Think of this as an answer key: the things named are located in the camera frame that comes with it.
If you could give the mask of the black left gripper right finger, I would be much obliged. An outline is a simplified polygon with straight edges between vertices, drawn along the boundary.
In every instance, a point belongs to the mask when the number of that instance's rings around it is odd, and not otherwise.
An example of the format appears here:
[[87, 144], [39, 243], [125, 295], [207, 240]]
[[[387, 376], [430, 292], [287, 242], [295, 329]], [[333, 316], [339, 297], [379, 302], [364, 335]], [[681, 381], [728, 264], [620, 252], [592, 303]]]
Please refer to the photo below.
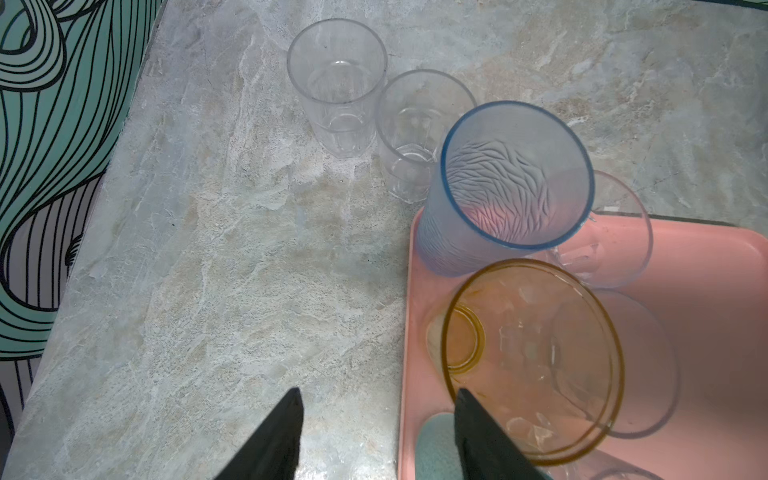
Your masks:
[[455, 443], [464, 479], [542, 479], [496, 421], [467, 389], [458, 390]]

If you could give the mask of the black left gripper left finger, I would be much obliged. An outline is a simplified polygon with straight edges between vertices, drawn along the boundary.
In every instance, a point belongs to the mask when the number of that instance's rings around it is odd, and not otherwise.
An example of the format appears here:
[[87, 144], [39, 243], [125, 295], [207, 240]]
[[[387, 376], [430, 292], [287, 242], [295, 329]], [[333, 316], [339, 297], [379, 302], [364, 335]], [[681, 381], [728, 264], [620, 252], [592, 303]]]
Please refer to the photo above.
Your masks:
[[215, 479], [294, 479], [300, 460], [303, 422], [301, 391], [293, 387]]

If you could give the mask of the green translucent cup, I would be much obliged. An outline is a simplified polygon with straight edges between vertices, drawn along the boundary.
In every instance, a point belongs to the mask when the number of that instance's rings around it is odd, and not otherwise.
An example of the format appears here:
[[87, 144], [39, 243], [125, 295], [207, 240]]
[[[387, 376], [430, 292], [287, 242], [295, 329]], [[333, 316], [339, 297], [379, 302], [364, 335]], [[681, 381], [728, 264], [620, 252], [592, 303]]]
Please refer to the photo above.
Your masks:
[[547, 479], [534, 469], [535, 474], [514, 473], [494, 467], [485, 471], [471, 461], [467, 472], [461, 463], [455, 442], [455, 421], [452, 413], [439, 413], [421, 427], [414, 450], [415, 478], [423, 479]]

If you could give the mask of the orange translucent cup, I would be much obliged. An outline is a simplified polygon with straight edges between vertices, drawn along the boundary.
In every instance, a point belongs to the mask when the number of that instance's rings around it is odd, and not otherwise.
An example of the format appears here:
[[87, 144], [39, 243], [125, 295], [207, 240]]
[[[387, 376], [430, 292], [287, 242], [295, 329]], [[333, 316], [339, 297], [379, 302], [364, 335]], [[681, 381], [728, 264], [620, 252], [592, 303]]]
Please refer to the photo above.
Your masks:
[[423, 332], [451, 399], [469, 391], [533, 464], [575, 462], [612, 430], [622, 346], [606, 308], [566, 271], [491, 264], [436, 301]]

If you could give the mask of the blue translucent cup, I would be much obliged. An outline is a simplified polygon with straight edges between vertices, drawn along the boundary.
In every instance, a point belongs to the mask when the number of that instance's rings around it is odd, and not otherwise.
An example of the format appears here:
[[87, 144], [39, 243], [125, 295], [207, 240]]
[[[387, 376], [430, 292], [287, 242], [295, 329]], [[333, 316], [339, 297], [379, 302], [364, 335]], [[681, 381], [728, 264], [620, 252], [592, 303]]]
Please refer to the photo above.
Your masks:
[[414, 236], [433, 273], [456, 277], [570, 239], [596, 192], [577, 135], [547, 110], [494, 101], [448, 131]]

